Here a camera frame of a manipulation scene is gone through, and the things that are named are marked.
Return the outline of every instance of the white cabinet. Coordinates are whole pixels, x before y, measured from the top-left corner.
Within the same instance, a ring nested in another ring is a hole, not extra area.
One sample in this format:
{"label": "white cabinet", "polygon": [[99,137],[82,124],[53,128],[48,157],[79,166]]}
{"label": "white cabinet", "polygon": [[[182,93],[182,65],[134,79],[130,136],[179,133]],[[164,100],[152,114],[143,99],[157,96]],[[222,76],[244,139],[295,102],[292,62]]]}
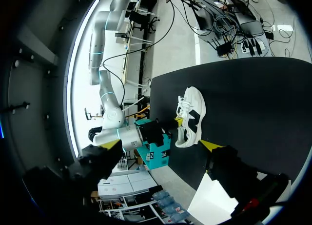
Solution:
{"label": "white cabinet", "polygon": [[142,171],[136,174],[128,175],[128,178],[131,183],[136,182],[136,181],[141,181],[141,180],[152,179],[148,171]]}
{"label": "white cabinet", "polygon": [[150,187],[157,186],[157,184],[153,180],[153,178],[131,182],[131,185],[132,185],[132,188],[133,188],[134,192],[139,192],[139,191],[142,191],[142,190],[146,190],[146,189],[148,189]]}
{"label": "white cabinet", "polygon": [[133,189],[130,183],[97,186],[97,189],[99,196],[124,195],[128,193],[133,193]]}
{"label": "white cabinet", "polygon": [[127,184],[129,183],[129,179],[127,175],[119,175],[119,176],[112,176],[108,177],[108,179],[100,180],[98,183],[98,186],[104,186],[104,185],[117,185],[117,184]]}
{"label": "white cabinet", "polygon": [[117,198],[130,193],[138,193],[157,186],[148,171],[129,175],[111,176],[100,180],[97,185],[98,195],[102,199]]}

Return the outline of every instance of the teal box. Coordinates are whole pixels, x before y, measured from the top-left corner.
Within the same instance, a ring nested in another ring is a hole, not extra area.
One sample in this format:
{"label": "teal box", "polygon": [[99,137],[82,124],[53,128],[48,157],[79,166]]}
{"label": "teal box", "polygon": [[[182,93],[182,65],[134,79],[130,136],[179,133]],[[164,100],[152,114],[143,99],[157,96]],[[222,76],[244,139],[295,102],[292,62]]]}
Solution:
{"label": "teal box", "polygon": [[[151,120],[143,119],[137,121],[137,124],[148,122],[151,122]],[[148,144],[144,142],[142,147],[137,148],[138,153],[150,170],[168,165],[171,139],[166,134],[162,134],[162,136],[164,138],[164,145],[162,146],[157,147],[155,143]]]}

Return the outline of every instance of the shoelace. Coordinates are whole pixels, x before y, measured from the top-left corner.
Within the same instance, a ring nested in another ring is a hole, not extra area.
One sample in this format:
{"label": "shoelace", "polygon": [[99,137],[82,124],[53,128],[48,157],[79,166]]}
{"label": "shoelace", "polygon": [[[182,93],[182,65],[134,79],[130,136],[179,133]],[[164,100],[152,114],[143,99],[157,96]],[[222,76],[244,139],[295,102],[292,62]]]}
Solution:
{"label": "shoelace", "polygon": [[176,114],[179,117],[186,118],[188,112],[192,109],[191,103],[184,100],[184,98],[181,96],[178,96],[177,99],[178,99],[178,103],[177,103],[177,108],[176,108]]}

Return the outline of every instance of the black tabletop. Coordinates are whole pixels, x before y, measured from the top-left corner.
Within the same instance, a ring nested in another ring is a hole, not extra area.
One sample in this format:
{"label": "black tabletop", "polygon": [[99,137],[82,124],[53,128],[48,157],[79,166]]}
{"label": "black tabletop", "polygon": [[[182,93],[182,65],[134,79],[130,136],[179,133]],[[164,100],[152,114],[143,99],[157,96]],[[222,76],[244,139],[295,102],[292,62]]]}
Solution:
{"label": "black tabletop", "polygon": [[[194,86],[206,103],[202,139],[231,145],[264,173],[294,180],[312,145],[312,64],[291,58],[244,58],[202,64],[153,78],[151,119],[176,117],[177,98]],[[169,167],[197,190],[206,150],[175,146]]]}

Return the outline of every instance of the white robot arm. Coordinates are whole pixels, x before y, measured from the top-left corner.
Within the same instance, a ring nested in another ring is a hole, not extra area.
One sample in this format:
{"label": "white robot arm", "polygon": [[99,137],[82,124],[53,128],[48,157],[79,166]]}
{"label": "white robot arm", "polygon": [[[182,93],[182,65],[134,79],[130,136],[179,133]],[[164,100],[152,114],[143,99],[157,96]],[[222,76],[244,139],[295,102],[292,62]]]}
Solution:
{"label": "white robot arm", "polygon": [[129,3],[130,0],[113,0],[110,11],[97,13],[89,56],[90,85],[100,84],[99,95],[105,111],[102,131],[94,136],[93,143],[101,145],[121,139],[125,151],[142,146],[140,132],[135,125],[122,127],[125,117],[114,94],[110,73],[107,70],[99,70],[99,68],[103,60],[105,31],[118,31],[121,28]]}
{"label": "white robot arm", "polygon": [[105,31],[118,31],[125,18],[130,0],[113,0],[110,11],[101,11],[96,15],[92,31],[89,56],[90,85],[100,84],[100,97],[104,108],[103,128],[119,128],[123,125],[124,115],[114,94],[110,73],[99,68],[105,47]]}

